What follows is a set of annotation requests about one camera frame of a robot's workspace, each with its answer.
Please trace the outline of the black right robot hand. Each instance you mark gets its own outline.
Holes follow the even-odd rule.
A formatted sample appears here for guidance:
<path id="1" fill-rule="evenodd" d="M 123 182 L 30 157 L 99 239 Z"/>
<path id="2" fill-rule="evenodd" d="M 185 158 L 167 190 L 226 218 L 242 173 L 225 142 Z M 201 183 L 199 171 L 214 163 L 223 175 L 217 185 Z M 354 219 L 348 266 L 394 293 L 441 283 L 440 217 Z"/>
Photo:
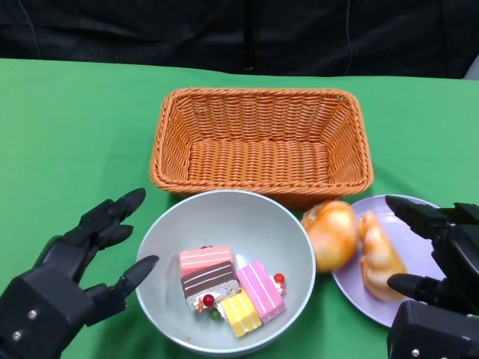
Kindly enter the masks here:
<path id="1" fill-rule="evenodd" d="M 387 336 L 389 358 L 478 357 L 478 206 L 434 208 L 388 195 L 388 207 L 432 242 L 443 280 L 394 274 L 387 284 L 408 299 Z"/>

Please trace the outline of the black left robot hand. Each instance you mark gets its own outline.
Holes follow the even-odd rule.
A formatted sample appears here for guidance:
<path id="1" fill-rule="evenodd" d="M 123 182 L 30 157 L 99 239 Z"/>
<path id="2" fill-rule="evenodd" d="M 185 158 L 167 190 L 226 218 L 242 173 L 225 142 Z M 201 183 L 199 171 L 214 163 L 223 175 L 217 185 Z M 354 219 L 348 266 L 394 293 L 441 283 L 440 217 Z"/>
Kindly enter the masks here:
<path id="1" fill-rule="evenodd" d="M 84 326 L 126 309 L 126 298 L 151 273 L 158 256 L 139 260 L 113 286 L 82 289 L 79 282 L 99 251 L 131 236 L 133 227 L 124 220 L 145 197 L 145 189 L 137 188 L 95 206 L 72 230 L 52 237 L 32 269 L 9 283 L 1 294 L 2 358 L 59 358 Z"/>

